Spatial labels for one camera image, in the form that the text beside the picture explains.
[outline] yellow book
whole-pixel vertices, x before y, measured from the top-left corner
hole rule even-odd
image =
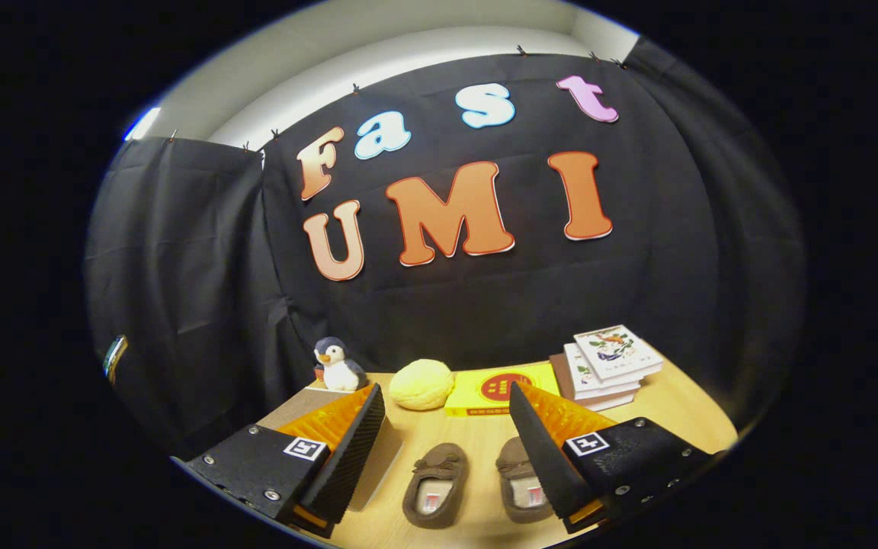
[[[456,372],[456,388],[446,399],[446,415],[470,417],[510,413],[510,383],[519,381],[560,396],[550,362],[495,371]]]

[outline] red circle on book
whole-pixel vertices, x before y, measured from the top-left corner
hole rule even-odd
[[[495,403],[506,403],[510,400],[510,384],[513,382],[534,385],[526,375],[519,373],[498,373],[485,379],[480,385],[480,396]]]

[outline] light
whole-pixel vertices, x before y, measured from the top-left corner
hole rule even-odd
[[[161,112],[160,107],[155,107],[151,109],[151,111],[147,111],[147,114],[137,121],[135,127],[131,128],[128,135],[124,136],[124,140],[143,138],[144,134],[151,129],[151,124],[154,123],[154,119],[158,117],[159,112]]]

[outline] stuffed penguin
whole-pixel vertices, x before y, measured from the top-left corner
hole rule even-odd
[[[324,368],[324,384],[331,390],[358,390],[368,385],[365,371],[346,355],[348,348],[335,337],[325,337],[314,347],[319,364]]]

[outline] brown moccasin slipper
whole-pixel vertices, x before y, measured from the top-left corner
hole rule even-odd
[[[460,446],[443,442],[415,462],[412,482],[405,490],[402,511],[419,528],[446,528],[456,521],[469,473]]]
[[[544,496],[520,437],[510,438],[503,445],[501,455],[497,458],[497,469],[501,475],[503,507],[510,520],[521,524],[537,522],[554,512],[547,496]]]

